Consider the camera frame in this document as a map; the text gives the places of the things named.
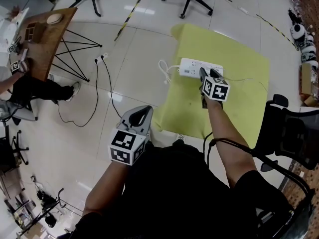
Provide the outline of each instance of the yellow-green tablecloth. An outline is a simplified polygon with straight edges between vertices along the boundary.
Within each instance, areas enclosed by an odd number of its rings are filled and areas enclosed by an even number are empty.
[[[231,86],[224,110],[253,148],[267,100],[268,59],[225,35],[192,24],[178,24],[171,32],[178,40],[174,65],[184,57],[223,66]],[[253,79],[234,81],[246,78]],[[180,76],[174,70],[166,102],[154,111],[153,125],[158,130],[205,138],[211,127],[208,111],[201,107],[199,87],[199,79]]]

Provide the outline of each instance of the white tile floor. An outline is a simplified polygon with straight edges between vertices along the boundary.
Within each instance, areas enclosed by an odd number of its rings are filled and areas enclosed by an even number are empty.
[[[69,7],[74,0],[59,0],[56,9]],[[299,111],[298,66],[300,56],[294,47],[269,25],[260,19],[248,16],[237,10],[242,6],[251,15],[256,13],[272,22],[287,36],[290,20],[287,10],[289,0],[206,0],[214,8],[213,16],[207,10],[192,1],[184,20],[181,14],[185,0],[142,0],[132,15],[122,35],[114,42],[117,32],[130,13],[137,0],[97,0],[102,17],[97,17],[91,1],[78,6],[69,29],[103,45],[74,52],[83,73],[89,83],[81,81],[79,94],[70,103],[61,102],[60,111],[65,120],[74,120],[83,124],[92,113],[96,101],[95,80],[97,69],[94,59],[108,52],[106,60],[114,90],[114,103],[120,114],[143,104],[156,107],[161,105],[167,95],[168,86],[163,83],[164,76],[157,68],[158,60],[165,59],[168,64],[174,56],[176,40],[170,35],[170,28],[177,23],[188,22],[225,34],[269,58],[270,87],[268,98],[273,94],[285,95],[290,101],[289,109]],[[77,36],[66,34],[65,40],[80,41]],[[63,44],[59,51],[65,51]],[[66,55],[66,62],[72,63]],[[52,66],[55,80],[61,84],[70,84],[76,80]],[[39,205],[35,190],[30,184],[30,175],[35,174],[54,197],[64,187],[62,197],[72,205],[82,209],[90,188],[103,174],[110,161],[107,155],[107,141],[110,130],[119,121],[114,108],[110,105],[111,87],[107,71],[99,64],[98,93],[99,103],[92,120],[84,128],[72,123],[63,123],[58,115],[58,106],[50,101],[39,101],[39,121],[22,121],[19,127],[12,126],[11,131],[22,130],[22,144],[29,146],[25,153],[28,166],[21,167],[22,179],[27,192]],[[171,144],[175,134],[153,132],[158,145]],[[202,140],[188,138],[186,143],[202,150]],[[270,156],[279,160],[279,164],[288,167],[290,160],[285,157]],[[221,160],[216,150],[210,156],[210,167],[215,175],[227,183]],[[263,173],[263,176],[276,187],[283,176],[275,171]],[[73,228],[79,217],[67,213],[63,215],[50,233],[54,236],[63,233],[63,228]]]

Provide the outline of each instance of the table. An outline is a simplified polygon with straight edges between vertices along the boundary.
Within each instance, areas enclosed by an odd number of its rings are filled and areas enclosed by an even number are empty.
[[[223,106],[253,148],[267,100],[269,60],[227,36],[192,24],[178,24],[171,33],[178,41],[173,65],[179,65],[183,57],[192,58],[222,65],[225,78],[252,78],[228,80],[231,88]],[[201,107],[200,85],[199,79],[182,77],[174,70],[166,102],[154,111],[153,126],[201,139],[211,133],[208,112]]]
[[[21,36],[21,41],[23,42],[21,54],[19,54],[18,56],[11,54],[11,63],[13,63],[17,59],[19,59],[22,55],[23,50],[25,48],[28,48],[29,51],[27,54],[27,58],[32,59],[32,64],[30,65],[30,73],[31,73],[32,77],[37,78],[37,79],[42,80],[42,81],[46,81],[48,74],[49,74],[49,71],[50,71],[50,68],[51,68],[51,65],[54,65],[54,66],[56,66],[64,71],[88,82],[89,80],[85,77],[85,75],[83,74],[82,70],[80,69],[78,64],[75,62],[73,57],[72,57],[72,59],[74,60],[75,64],[77,65],[80,73],[77,72],[76,70],[74,70],[73,68],[71,68],[68,64],[66,64],[64,61],[62,61],[58,57],[58,55],[63,54],[63,53],[70,53],[71,54],[72,51],[80,50],[80,49],[75,49],[75,50],[68,49],[67,44],[66,44],[66,43],[68,43],[68,41],[64,41],[64,39],[63,39],[63,35],[64,35],[65,31],[69,31],[73,34],[76,34],[76,35],[83,37],[84,39],[92,42],[92,43],[72,42],[72,43],[88,44],[89,45],[88,47],[81,48],[81,49],[102,47],[101,44],[98,44],[97,42],[94,42],[94,41],[92,41],[92,40],[90,40],[82,35],[79,35],[79,34],[74,33],[74,32],[67,29],[76,10],[77,10],[77,8],[66,8],[66,9],[54,10],[54,11],[49,11],[49,12],[35,15],[35,16],[32,16],[32,17],[25,19],[23,21],[21,29],[18,33],[18,36]],[[46,20],[48,19],[49,16],[51,16],[52,14],[56,14],[56,13],[62,14],[63,19],[57,24],[48,25],[46,23]],[[40,22],[40,23],[46,24],[46,29],[45,29],[43,36],[41,38],[41,41],[39,43],[31,43],[31,42],[24,41],[25,29],[28,26],[28,24],[33,23],[33,22]],[[56,50],[57,50],[60,42],[64,42],[68,51],[56,54]],[[72,70],[72,72],[70,72],[64,68],[61,68],[60,66],[53,64],[52,61],[53,61],[54,57],[57,57],[60,61],[62,61],[63,64],[65,64],[69,69]]]

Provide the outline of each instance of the white shoe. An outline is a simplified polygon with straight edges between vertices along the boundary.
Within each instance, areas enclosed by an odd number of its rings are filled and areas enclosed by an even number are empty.
[[[187,137],[186,135],[178,133],[177,136],[176,136],[176,140],[175,141],[182,140],[183,142],[185,142],[186,137]]]
[[[73,98],[77,93],[79,93],[80,88],[81,88],[81,85],[80,85],[79,82],[76,82],[76,83],[74,83],[74,84],[72,85],[72,87],[73,87],[73,95],[72,95],[68,100],[66,100],[67,102],[71,101],[72,98]]]
[[[54,82],[54,76],[53,76],[53,74],[49,74],[49,76],[48,76],[48,80],[51,80],[51,81],[53,81],[53,82]]]

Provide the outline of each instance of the wooden tabletop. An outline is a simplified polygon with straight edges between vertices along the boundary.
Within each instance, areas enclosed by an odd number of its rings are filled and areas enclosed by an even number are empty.
[[[11,55],[11,62],[13,63],[17,58],[20,58],[24,49],[28,48],[27,58],[31,59],[31,76],[46,81],[56,50],[76,10],[77,8],[54,10],[25,19],[18,34],[22,38],[23,48],[19,56],[14,57]],[[62,14],[63,19],[57,24],[48,25],[46,20],[49,16],[56,13]],[[46,25],[43,36],[39,43],[24,42],[25,29],[28,24],[34,22],[44,23]]]

